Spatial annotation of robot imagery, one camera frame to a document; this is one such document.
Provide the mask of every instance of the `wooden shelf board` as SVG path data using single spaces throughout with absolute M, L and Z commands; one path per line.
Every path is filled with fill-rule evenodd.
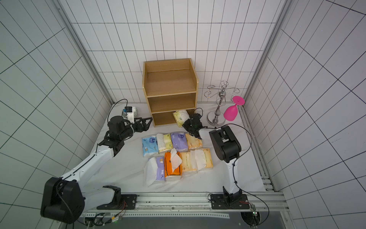
M 183 94 L 191 94 L 191 93 L 196 93 L 196 91 L 190 91 L 190 92 L 179 92 L 179 93 L 170 93 L 170 94 L 163 94 L 163 95 L 148 95 L 148 98 L 153 98 L 153 97 L 160 97 L 160 96 L 168 96 L 168 95 L 183 95 Z
M 144 84 L 146 96 L 156 97 L 196 92 L 190 70 L 151 72 Z

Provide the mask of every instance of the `wooden shelf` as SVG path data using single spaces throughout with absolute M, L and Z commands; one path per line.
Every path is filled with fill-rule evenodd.
M 190 58 L 144 62 L 142 88 L 155 126 L 176 123 L 177 110 L 196 108 L 198 77 Z
M 196 93 L 148 98 L 151 113 L 194 109 Z
M 147 74 L 147 97 L 179 95 L 196 92 L 189 70 L 159 71 Z
M 194 109 L 187 110 L 189 114 L 192 114 L 193 111 Z M 173 113 L 174 113 L 173 111 L 169 111 L 164 113 L 152 114 L 155 126 L 176 124 Z

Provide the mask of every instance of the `pink wine glass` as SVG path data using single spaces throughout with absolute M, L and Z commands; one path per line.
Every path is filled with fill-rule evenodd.
M 228 107 L 224 113 L 224 118 L 228 121 L 234 121 L 238 115 L 237 105 L 241 106 L 245 103 L 245 100 L 240 96 L 234 96 L 232 101 L 235 103 L 235 105 Z

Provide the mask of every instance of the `round metal base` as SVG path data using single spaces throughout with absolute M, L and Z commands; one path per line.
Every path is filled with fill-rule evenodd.
M 220 126 L 224 124 L 225 118 L 223 115 L 215 115 L 215 111 L 211 111 L 207 114 L 207 121 L 212 126 Z

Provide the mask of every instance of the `shelf compartment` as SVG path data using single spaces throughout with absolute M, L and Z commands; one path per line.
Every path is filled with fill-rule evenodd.
M 148 98 L 151 113 L 194 109 L 196 93 Z
M 188 114 L 192 114 L 194 112 L 194 109 L 189 109 L 187 110 L 187 112 Z M 169 111 L 164 113 L 152 114 L 155 126 L 176 123 L 173 113 L 173 111 Z
M 197 82 L 192 79 L 191 71 L 174 70 L 146 73 L 146 96 L 158 97 L 196 92 Z

